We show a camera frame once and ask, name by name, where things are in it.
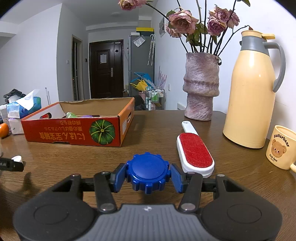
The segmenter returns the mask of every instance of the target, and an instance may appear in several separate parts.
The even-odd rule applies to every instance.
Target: screw
[[[185,210],[185,211],[192,211],[192,210],[195,209],[195,205],[194,205],[193,203],[190,203],[190,202],[188,202],[188,203],[183,203],[183,204],[181,205],[181,208],[182,208],[183,210]]]
[[[114,204],[112,203],[103,203],[101,206],[100,206],[100,209],[103,210],[103,211],[111,211],[115,208]]]

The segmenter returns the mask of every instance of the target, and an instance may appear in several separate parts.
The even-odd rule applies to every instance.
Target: dried rose
[[[123,10],[132,10],[136,7],[142,7],[145,5],[147,0],[119,0],[119,5]]]
[[[169,35],[173,38],[179,38],[179,32],[177,29],[171,29],[168,27],[168,24],[165,25],[166,31],[169,33]]]
[[[225,8],[219,8],[217,5],[215,5],[215,8],[211,11],[209,11],[210,17],[215,17],[220,21],[220,23],[226,27],[226,23],[229,20],[230,12]]]
[[[123,10],[132,10],[136,8],[137,2],[136,0],[119,0],[119,6]]]
[[[225,28],[226,27],[224,27],[215,17],[210,17],[209,21],[207,22],[207,32],[212,36],[218,36],[225,30]]]
[[[230,28],[234,28],[234,26],[238,26],[239,24],[239,17],[235,12],[232,13],[230,20],[228,21],[227,26]]]
[[[188,10],[173,13],[168,19],[171,25],[181,34],[193,34],[195,31],[195,24],[198,23],[198,19],[192,17],[191,12]]]
[[[135,0],[136,1],[136,7],[142,7],[142,5],[145,5],[147,3],[147,0]]]

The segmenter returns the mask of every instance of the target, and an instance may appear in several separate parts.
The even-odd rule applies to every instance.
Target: blue bottle cap
[[[146,194],[151,194],[155,190],[161,191],[170,180],[169,165],[161,155],[149,152],[134,155],[133,159],[126,163],[127,181],[132,183],[135,191],[142,190]]]

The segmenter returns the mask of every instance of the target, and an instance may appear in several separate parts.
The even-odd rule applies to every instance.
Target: pink textured vase
[[[183,90],[188,93],[185,116],[210,121],[213,98],[219,95],[219,57],[209,53],[187,53]]]

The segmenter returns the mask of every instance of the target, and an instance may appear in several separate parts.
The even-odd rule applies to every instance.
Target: jug lid
[[[255,31],[255,30],[242,31],[242,37],[244,37],[244,36],[255,36],[258,38],[263,38],[265,40],[276,38],[276,36],[274,34],[263,34],[261,32]]]

